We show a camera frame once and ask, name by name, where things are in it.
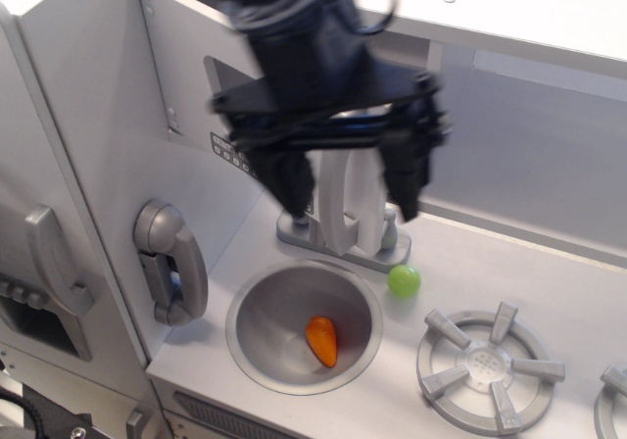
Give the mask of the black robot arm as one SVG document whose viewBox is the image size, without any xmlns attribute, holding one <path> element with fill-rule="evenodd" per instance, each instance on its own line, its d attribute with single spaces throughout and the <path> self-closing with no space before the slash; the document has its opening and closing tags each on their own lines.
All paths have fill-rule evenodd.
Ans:
<svg viewBox="0 0 627 439">
<path fill-rule="evenodd" d="M 375 57 L 354 0 L 226 0 L 262 77 L 217 94 L 235 148 L 259 181 L 294 217 L 314 191 L 310 150 L 378 150 L 389 196 L 405 220 L 418 213 L 430 179 L 430 154 L 447 122 L 434 76 Z"/>
</svg>

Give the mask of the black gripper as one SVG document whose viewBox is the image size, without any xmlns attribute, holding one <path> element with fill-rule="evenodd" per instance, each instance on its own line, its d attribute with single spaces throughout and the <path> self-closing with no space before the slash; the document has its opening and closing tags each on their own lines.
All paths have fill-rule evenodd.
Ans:
<svg viewBox="0 0 627 439">
<path fill-rule="evenodd" d="M 404 221 L 415 219 L 430 182 L 430 153 L 446 141 L 450 124 L 432 73 L 371 53 L 370 38 L 394 14 L 364 24 L 357 10 L 340 7 L 226 13 L 263 75 L 216 94 L 212 107 L 283 208 L 305 216 L 314 191 L 305 151 L 377 148 L 389 197 Z"/>
</svg>

